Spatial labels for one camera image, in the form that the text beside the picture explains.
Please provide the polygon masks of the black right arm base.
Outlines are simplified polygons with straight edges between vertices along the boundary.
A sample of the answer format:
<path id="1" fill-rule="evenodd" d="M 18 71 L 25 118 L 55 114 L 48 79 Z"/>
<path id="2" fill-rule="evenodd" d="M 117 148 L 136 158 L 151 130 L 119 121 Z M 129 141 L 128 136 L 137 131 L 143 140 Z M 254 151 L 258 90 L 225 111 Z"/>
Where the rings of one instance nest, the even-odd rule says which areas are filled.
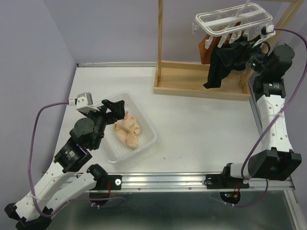
<path id="1" fill-rule="evenodd" d="M 226 174 L 207 174 L 204 184 L 208 189 L 248 189 L 249 183 L 244 184 L 243 179 L 233 178 Z"/>

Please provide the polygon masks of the black underwear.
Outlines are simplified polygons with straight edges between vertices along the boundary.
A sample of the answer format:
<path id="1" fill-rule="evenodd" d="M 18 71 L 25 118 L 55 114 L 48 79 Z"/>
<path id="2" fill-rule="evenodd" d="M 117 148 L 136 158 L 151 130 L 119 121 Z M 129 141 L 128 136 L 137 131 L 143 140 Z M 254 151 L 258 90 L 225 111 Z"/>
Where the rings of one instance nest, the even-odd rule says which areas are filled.
<path id="1" fill-rule="evenodd" d="M 246 39 L 242 38 L 239 39 L 238 42 L 241 41 L 247 41 Z M 223 65 L 222 61 L 216 54 L 217 49 L 231 49 L 230 48 L 231 44 L 226 44 L 222 45 L 220 48 L 216 47 L 214 48 L 212 54 L 211 54 L 211 63 L 210 63 L 210 68 L 209 68 L 209 73 L 208 73 L 208 79 L 207 82 L 203 85 L 206 89 L 210 88 L 219 88 L 221 87 L 222 80 L 226 78 L 231 71 L 243 71 L 246 69 L 245 66 L 245 60 L 244 60 L 244 55 L 246 52 L 246 49 L 236 55 L 236 63 L 234 67 L 227 68 Z"/>

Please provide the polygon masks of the beige striped underwear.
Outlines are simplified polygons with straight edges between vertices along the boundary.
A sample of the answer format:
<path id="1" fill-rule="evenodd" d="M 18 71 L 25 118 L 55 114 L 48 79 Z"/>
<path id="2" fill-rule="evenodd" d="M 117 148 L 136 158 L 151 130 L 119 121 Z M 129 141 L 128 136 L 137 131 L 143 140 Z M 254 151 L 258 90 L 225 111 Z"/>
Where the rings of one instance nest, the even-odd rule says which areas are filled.
<path id="1" fill-rule="evenodd" d="M 139 145 L 138 135 L 141 132 L 137 119 L 125 111 L 125 117 L 114 125 L 116 137 L 128 148 L 137 149 Z"/>

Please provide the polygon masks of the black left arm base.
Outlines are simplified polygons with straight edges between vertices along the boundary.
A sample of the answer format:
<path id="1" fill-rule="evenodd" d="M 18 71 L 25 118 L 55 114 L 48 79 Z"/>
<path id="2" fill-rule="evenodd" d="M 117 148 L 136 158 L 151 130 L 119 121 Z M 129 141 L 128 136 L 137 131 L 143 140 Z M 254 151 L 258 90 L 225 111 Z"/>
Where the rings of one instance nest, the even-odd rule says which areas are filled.
<path id="1" fill-rule="evenodd" d="M 122 186 L 122 175 L 120 174 L 109 174 L 108 176 L 98 179 L 96 185 L 91 191 L 108 190 L 118 191 L 121 190 Z"/>

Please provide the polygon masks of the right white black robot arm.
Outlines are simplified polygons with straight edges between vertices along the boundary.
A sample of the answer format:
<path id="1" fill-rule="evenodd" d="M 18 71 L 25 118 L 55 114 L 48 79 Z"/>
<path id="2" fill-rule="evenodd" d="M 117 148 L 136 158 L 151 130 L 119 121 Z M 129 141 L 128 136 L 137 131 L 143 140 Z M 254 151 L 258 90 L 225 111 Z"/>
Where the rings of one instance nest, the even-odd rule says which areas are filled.
<path id="1" fill-rule="evenodd" d="M 219 48 L 216 53 L 225 67 L 248 65 L 257 72 L 253 92 L 263 130 L 260 136 L 262 151 L 243 163 L 228 164 L 229 171 L 221 174 L 221 183 L 231 187 L 238 179 L 286 180 L 302 162 L 301 155 L 294 152 L 289 141 L 284 116 L 286 91 L 283 76 L 293 63 L 294 50 L 283 44 L 268 54 L 256 43 L 245 41 Z"/>

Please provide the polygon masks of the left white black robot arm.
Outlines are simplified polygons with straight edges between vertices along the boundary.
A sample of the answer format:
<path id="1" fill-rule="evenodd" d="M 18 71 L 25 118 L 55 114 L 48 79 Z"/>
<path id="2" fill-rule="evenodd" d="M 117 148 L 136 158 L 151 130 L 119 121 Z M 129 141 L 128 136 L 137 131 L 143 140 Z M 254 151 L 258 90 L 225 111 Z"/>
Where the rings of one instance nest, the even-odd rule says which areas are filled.
<path id="1" fill-rule="evenodd" d="M 92 158 L 90 152 L 100 147 L 106 126 L 124 118 L 125 102 L 102 100 L 100 106 L 94 106 L 86 97 L 79 96 L 57 104 L 75 106 L 83 118 L 75 123 L 70 138 L 37 184 L 32 180 L 32 154 L 29 155 L 27 173 L 30 191 L 20 201 L 10 203 L 4 209 L 9 218 L 17 221 L 15 227 L 18 230 L 45 230 L 64 206 L 77 201 L 85 191 L 105 188 L 106 198 L 89 198 L 89 201 L 106 203 L 112 199 L 112 186 L 119 187 L 117 181 L 121 176 L 109 176 L 97 163 L 90 165 L 69 185 L 62 185 Z"/>

